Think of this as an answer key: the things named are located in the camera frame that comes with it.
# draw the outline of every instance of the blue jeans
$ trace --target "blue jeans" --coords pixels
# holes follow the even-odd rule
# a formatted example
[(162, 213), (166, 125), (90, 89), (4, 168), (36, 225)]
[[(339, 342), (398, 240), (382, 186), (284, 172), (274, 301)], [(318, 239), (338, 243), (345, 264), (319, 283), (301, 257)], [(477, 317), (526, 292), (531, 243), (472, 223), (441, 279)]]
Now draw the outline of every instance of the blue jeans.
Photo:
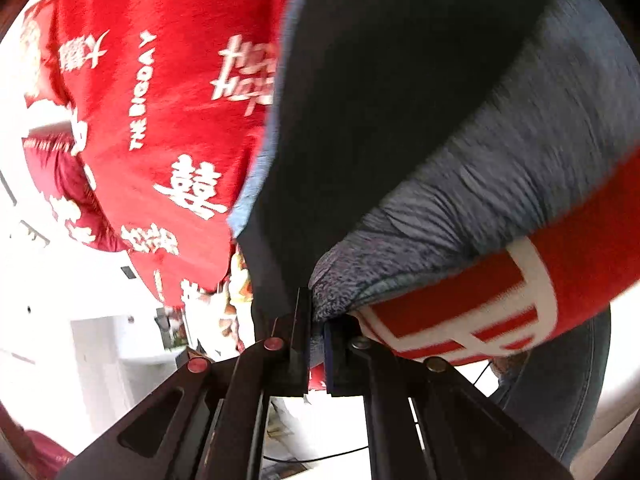
[(534, 348), (491, 399), (565, 467), (587, 437), (604, 380), (611, 311)]

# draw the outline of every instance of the gray fleece fabric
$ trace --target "gray fleece fabric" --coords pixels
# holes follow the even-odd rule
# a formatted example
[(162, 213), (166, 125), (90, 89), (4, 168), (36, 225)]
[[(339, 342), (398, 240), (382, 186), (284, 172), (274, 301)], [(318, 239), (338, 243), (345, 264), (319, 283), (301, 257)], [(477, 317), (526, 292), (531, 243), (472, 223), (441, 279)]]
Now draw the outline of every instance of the gray fleece fabric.
[(485, 104), (318, 262), (314, 319), (436, 283), (583, 202), (639, 143), (639, 76), (598, 0), (550, 0)]

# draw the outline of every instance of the red cloth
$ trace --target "red cloth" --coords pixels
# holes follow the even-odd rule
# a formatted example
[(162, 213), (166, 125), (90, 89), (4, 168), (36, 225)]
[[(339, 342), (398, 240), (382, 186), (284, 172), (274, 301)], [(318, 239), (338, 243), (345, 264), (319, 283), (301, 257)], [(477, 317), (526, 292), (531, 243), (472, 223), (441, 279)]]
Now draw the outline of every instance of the red cloth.
[(60, 75), (56, 10), (58, 0), (40, 0), (24, 13), (20, 54), (27, 106), (41, 99), (68, 101)]
[(640, 279), (640, 150), (560, 221), (461, 274), (356, 314), (405, 358), (465, 364), (535, 346)]
[(101, 251), (127, 247), (113, 231), (96, 200), (79, 155), (71, 155), (75, 142), (70, 124), (50, 131), (31, 132), (23, 139), (24, 156), (33, 183), (52, 206), (54, 217), (69, 236)]
[(226, 212), (260, 148), (284, 1), (58, 2), (82, 157), (156, 297), (160, 272), (167, 304), (181, 303), (184, 279), (216, 290), (226, 275)]
[(35, 447), (35, 456), (30, 461), (36, 468), (38, 478), (42, 480), (54, 480), (57, 474), (71, 462), (75, 455), (65, 448), (37, 431), (25, 431)]
[(309, 370), (309, 391), (324, 392), (325, 390), (324, 365), (319, 364)]

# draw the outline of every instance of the black cable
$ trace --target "black cable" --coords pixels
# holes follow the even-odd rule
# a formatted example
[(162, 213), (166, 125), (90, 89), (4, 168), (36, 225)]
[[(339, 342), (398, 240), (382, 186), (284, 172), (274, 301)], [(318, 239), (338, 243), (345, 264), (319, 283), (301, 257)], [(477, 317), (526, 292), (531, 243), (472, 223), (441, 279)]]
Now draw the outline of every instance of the black cable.
[(491, 366), (491, 361), (487, 361), (486, 366), (484, 367), (484, 369), (480, 372), (480, 375), (478, 375), (478, 378), (474, 381), (474, 386), (476, 386), (476, 383), (480, 380), (480, 377), (482, 377), (484, 375), (484, 373), (486, 372), (486, 369)]
[[(478, 378), (474, 381), (473, 386), (476, 386), (476, 383), (480, 380), (480, 377), (484, 375), (484, 373), (486, 372), (489, 366), (491, 366), (491, 361), (487, 362), (486, 366), (480, 372), (480, 375), (478, 375)], [(359, 447), (358, 449), (351, 449), (350, 451), (343, 451), (342, 453), (336, 453), (335, 455), (321, 456), (320, 458), (311, 458), (309, 460), (280, 460), (279, 458), (273, 458), (271, 456), (266, 456), (266, 455), (264, 455), (263, 458), (265, 460), (270, 460), (271, 462), (277, 462), (279, 464), (306, 464), (309, 462), (320, 462), (321, 460), (327, 460), (328, 458), (335, 458), (337, 456), (348, 455), (351, 453), (355, 453), (356, 451), (362, 451), (364, 449), (367, 449), (367, 447), (369, 446)]]
[(362, 451), (369, 446), (359, 447), (358, 449), (352, 449), (351, 451), (343, 451), (342, 453), (336, 453), (335, 455), (321, 456), (320, 458), (310, 458), (309, 460), (280, 460), (278, 458), (272, 458), (270, 456), (264, 456), (263, 458), (271, 460), (272, 462), (278, 462), (280, 464), (306, 464), (307, 462), (319, 462), (328, 458), (335, 458), (337, 456), (348, 455), (349, 453), (355, 453), (356, 451)]

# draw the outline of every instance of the screw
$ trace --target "screw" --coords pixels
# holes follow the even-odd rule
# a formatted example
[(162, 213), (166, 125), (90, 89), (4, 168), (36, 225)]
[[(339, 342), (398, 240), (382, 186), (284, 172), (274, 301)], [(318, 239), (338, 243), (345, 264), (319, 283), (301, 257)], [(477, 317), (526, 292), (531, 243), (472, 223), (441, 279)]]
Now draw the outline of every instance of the screw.
[(204, 357), (196, 357), (189, 360), (187, 368), (192, 374), (200, 374), (209, 368), (209, 361)]
[(270, 337), (264, 341), (264, 347), (267, 350), (276, 351), (284, 346), (284, 341), (279, 337)]
[(427, 368), (432, 372), (436, 372), (437, 374), (445, 371), (449, 363), (447, 363), (442, 357), (429, 357), (425, 364)]
[(363, 335), (358, 337), (354, 337), (351, 340), (351, 346), (353, 346), (357, 350), (366, 350), (371, 346), (371, 340)]

